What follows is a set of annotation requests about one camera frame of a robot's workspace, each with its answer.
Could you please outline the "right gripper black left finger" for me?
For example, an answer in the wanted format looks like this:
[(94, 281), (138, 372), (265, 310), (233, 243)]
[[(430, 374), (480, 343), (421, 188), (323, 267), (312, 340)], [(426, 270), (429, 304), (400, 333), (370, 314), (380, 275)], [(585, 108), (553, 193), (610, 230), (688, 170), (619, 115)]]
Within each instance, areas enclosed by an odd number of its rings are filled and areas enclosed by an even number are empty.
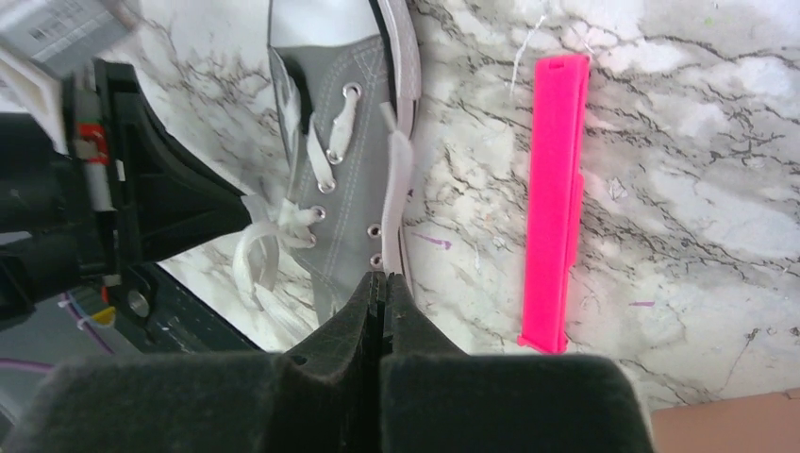
[(376, 452), (385, 277), (284, 353), (88, 357), (50, 372), (5, 452)]

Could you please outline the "grey canvas sneaker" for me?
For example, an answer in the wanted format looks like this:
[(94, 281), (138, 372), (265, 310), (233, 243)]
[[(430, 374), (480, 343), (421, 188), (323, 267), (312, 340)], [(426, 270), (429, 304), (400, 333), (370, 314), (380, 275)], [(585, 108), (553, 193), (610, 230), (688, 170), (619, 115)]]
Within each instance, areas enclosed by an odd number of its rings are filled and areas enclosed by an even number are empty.
[(280, 204), (255, 195), (232, 260), (245, 304), (273, 289), (281, 252), (310, 276), (320, 322), (368, 272), (404, 275), (404, 210), (422, 66), (403, 1), (274, 1), (268, 50), (290, 166)]

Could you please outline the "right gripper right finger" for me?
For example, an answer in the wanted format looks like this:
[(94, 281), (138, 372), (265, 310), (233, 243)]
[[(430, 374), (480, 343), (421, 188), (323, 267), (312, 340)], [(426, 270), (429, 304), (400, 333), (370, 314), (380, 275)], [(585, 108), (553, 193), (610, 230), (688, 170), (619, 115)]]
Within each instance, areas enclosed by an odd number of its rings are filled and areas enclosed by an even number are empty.
[(650, 452), (621, 368), (592, 355), (471, 356), (387, 280), (392, 352), (380, 363), (385, 452)]

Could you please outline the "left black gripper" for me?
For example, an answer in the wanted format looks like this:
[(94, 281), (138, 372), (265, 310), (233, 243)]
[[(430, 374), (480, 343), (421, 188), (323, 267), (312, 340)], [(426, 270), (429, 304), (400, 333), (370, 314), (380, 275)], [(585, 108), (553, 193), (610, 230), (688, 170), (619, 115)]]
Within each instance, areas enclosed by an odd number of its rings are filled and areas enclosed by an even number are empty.
[(86, 279), (166, 260), (242, 231), (243, 192), (166, 131), (146, 103), (122, 129), (128, 205), (92, 208), (83, 165), (62, 155), (29, 113), (1, 114), (1, 231), (28, 238), (1, 247), (1, 311), (34, 304)]

